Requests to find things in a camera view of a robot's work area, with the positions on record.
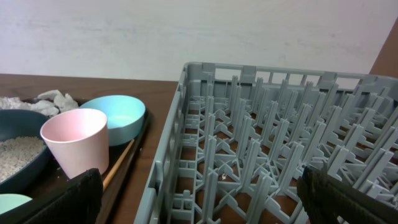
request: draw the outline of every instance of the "bowl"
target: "bowl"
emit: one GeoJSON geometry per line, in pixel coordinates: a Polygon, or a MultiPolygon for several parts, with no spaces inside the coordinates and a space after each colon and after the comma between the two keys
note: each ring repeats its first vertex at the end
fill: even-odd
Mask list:
{"type": "MultiPolygon", "coordinates": [[[[0,110],[0,141],[16,137],[40,137],[40,128],[48,118],[28,110],[0,110]]],[[[44,169],[50,159],[46,147],[30,163],[0,183],[0,194],[23,191],[44,169]]]]}
{"type": "Polygon", "coordinates": [[[30,200],[32,199],[25,195],[0,194],[0,215],[23,205],[30,200]]]}
{"type": "Polygon", "coordinates": [[[108,117],[109,145],[118,146],[134,139],[144,123],[145,105],[131,96],[99,97],[80,106],[102,111],[108,117]]]}

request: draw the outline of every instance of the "dark blue bowl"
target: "dark blue bowl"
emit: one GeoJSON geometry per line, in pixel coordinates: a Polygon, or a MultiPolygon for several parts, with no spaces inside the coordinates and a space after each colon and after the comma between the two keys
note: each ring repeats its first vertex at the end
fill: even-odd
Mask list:
{"type": "MultiPolygon", "coordinates": [[[[28,110],[0,110],[0,141],[16,137],[38,137],[48,117],[28,110]]],[[[0,194],[21,193],[44,169],[50,159],[46,147],[20,171],[0,183],[0,194]]]]}

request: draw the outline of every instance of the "rice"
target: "rice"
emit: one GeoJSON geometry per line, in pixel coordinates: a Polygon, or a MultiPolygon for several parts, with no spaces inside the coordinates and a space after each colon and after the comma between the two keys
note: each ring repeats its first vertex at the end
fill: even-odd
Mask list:
{"type": "Polygon", "coordinates": [[[0,183],[33,161],[44,149],[44,142],[37,137],[0,142],[0,183]]]}

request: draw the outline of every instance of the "dish rack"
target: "dish rack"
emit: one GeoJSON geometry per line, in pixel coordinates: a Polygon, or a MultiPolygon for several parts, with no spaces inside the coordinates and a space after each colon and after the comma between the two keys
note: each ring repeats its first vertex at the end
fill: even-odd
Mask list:
{"type": "Polygon", "coordinates": [[[305,223],[296,187],[305,166],[327,166],[398,209],[397,85],[377,75],[185,64],[134,222],[305,223]]]}

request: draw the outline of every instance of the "brown table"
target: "brown table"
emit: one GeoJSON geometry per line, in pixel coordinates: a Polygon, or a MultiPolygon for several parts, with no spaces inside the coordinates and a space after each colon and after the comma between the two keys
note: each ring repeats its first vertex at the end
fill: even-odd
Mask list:
{"type": "Polygon", "coordinates": [[[74,98],[93,99],[106,95],[129,95],[142,100],[153,114],[146,140],[127,176],[119,203],[115,203],[114,223],[132,223],[155,157],[160,135],[177,88],[177,82],[115,80],[102,78],[43,77],[33,75],[0,75],[0,96],[36,97],[48,90],[60,90],[74,98]]]}

